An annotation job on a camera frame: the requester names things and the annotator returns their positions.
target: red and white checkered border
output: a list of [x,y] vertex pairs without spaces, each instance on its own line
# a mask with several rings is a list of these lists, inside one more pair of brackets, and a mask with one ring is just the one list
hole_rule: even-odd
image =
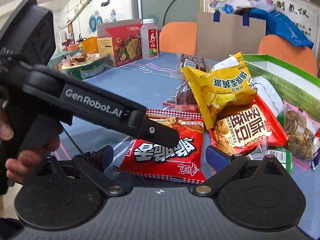
[[172,117],[184,117],[190,119],[202,119],[202,115],[199,113],[188,113],[188,112],[176,112],[168,110],[159,110],[159,109],[148,109],[147,115],[156,115],[156,116],[172,116]]
[[[147,177],[147,178],[165,179],[165,180],[171,180],[171,178],[175,178],[173,176],[167,176],[167,175],[140,174],[140,173],[136,173],[136,172],[133,172],[133,171],[128,171],[128,170],[119,168],[117,166],[113,166],[113,168],[117,172],[122,172],[122,173],[127,173],[127,174],[132,174],[132,175],[138,175],[138,176]],[[184,179],[184,178],[181,178],[181,179],[182,179],[182,182],[192,183],[192,184],[201,184],[202,182],[204,182],[204,180],[199,180],[199,179]]]

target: yellow snack package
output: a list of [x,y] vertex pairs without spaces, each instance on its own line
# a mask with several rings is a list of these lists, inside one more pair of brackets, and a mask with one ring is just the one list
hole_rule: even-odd
[[189,82],[207,129],[215,126],[217,113],[226,105],[250,104],[257,93],[241,52],[217,63],[210,73],[191,67],[181,71]]

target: picture of lime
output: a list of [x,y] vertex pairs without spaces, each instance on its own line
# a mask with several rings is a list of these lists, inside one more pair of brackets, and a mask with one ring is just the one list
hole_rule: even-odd
[[122,54],[120,60],[121,60],[121,61],[124,61],[126,57],[127,57],[126,54]]

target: blue bag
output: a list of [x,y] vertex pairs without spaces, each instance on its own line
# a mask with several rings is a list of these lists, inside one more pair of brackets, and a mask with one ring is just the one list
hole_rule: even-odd
[[271,13],[261,9],[252,8],[250,17],[266,20],[267,34],[278,35],[294,46],[304,46],[312,49],[313,42],[284,14],[278,11]]

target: orange container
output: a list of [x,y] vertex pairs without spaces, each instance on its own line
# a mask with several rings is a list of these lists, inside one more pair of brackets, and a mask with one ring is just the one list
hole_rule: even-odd
[[87,53],[99,53],[97,37],[88,38],[81,44]]
[[73,44],[73,45],[70,45],[69,47],[66,47],[66,49],[67,49],[67,51],[77,50],[77,49],[79,49],[79,45]]

